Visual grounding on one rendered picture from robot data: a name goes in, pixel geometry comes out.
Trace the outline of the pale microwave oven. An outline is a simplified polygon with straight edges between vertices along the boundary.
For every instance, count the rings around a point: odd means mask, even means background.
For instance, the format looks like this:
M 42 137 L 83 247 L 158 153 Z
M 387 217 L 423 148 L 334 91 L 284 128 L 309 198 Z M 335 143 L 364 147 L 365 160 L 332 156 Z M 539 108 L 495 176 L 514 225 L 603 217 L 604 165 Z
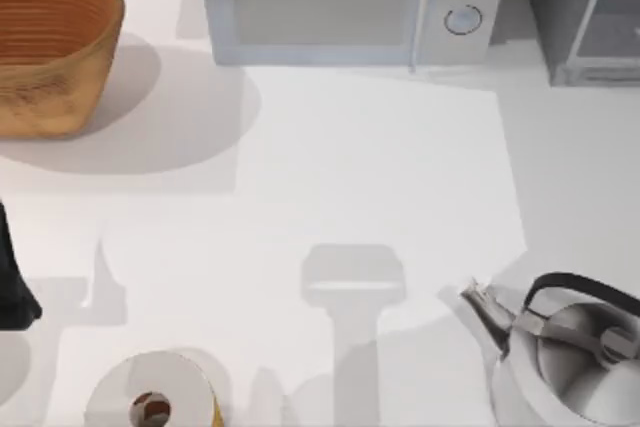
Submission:
M 215 61 L 225 66 L 402 66 L 409 69 L 418 0 L 204 0 Z M 480 62 L 500 0 L 428 0 L 420 67 Z M 446 14 L 477 7 L 483 23 L 456 36 Z

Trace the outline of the microwave knob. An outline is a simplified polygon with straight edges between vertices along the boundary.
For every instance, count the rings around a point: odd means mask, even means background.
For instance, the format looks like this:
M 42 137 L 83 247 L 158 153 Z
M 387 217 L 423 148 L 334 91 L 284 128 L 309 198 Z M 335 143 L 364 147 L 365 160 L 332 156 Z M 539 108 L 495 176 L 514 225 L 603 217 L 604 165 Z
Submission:
M 456 36 L 469 35 L 478 30 L 482 23 L 482 12 L 472 5 L 450 10 L 444 18 L 445 28 Z

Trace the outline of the white paper roll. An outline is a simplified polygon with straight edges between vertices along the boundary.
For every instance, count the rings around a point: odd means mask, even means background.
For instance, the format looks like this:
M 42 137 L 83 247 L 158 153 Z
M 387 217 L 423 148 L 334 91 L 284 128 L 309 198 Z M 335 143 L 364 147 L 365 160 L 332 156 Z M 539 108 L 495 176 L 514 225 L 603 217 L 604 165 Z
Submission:
M 83 427 L 226 427 L 205 371 L 176 351 L 148 351 L 111 368 L 85 407 Z

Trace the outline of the wooden basket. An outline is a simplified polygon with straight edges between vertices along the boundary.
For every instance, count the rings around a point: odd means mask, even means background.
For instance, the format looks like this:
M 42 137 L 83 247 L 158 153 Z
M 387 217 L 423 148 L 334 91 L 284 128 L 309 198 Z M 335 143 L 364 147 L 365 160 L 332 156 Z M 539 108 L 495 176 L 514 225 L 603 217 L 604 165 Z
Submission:
M 0 139 L 75 134 L 109 76 L 124 0 L 0 0 Z

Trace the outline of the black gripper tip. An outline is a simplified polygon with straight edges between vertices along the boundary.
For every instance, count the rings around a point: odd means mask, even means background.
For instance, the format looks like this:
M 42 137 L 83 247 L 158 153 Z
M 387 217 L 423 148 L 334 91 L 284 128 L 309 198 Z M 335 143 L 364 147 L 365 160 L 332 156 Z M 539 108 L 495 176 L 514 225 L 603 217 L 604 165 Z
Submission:
M 6 210 L 0 201 L 0 331 L 26 331 L 42 313 L 18 267 Z

